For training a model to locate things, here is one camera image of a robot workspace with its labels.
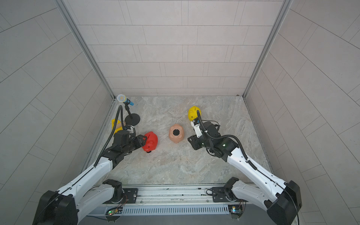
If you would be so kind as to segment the red piggy bank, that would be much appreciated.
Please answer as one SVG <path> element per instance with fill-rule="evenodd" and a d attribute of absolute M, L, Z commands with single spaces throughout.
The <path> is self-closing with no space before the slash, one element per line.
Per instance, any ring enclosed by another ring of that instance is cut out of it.
<path fill-rule="evenodd" d="M 145 152 L 154 151 L 158 145 L 158 136 L 154 132 L 148 132 L 145 134 L 147 137 L 146 145 L 143 146 Z"/>

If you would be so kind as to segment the pink piggy bank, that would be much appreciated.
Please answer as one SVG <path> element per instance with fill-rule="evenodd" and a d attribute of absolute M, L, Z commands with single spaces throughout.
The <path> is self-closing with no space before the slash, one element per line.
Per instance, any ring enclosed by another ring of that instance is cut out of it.
<path fill-rule="evenodd" d="M 179 143 L 184 139 L 184 128 L 179 124 L 174 124 L 169 129 L 169 138 L 174 143 Z"/>

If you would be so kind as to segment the black plug front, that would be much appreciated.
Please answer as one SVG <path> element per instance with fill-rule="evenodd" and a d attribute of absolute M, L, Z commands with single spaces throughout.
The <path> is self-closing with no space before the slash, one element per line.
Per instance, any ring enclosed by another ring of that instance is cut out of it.
<path fill-rule="evenodd" d="M 178 129 L 174 129 L 173 132 L 172 132 L 172 134 L 173 134 L 174 136 L 178 136 L 178 135 L 180 134 L 180 131 L 179 131 Z"/>

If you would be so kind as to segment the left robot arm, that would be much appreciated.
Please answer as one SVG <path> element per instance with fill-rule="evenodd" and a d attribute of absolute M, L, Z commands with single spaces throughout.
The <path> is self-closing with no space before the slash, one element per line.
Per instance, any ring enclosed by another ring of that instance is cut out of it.
<path fill-rule="evenodd" d="M 94 164 L 57 191 L 47 191 L 38 203 L 33 224 L 77 225 L 105 202 L 120 203 L 125 196 L 120 181 L 108 179 L 96 183 L 113 170 L 126 155 L 145 146 L 147 137 L 127 130 L 115 133 L 113 144 Z"/>

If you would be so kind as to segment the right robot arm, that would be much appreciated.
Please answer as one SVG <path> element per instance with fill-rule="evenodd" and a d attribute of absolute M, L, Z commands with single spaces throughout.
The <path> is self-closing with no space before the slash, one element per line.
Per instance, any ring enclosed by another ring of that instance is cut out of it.
<path fill-rule="evenodd" d="M 286 182 L 263 168 L 245 153 L 237 137 L 222 136 L 210 121 L 202 123 L 196 118 L 191 126 L 195 135 L 187 140 L 194 150 L 205 148 L 212 156 L 240 170 L 255 184 L 250 186 L 231 178 L 224 186 L 229 200 L 241 199 L 258 206 L 277 225 L 293 223 L 302 207 L 301 190 L 297 183 Z"/>

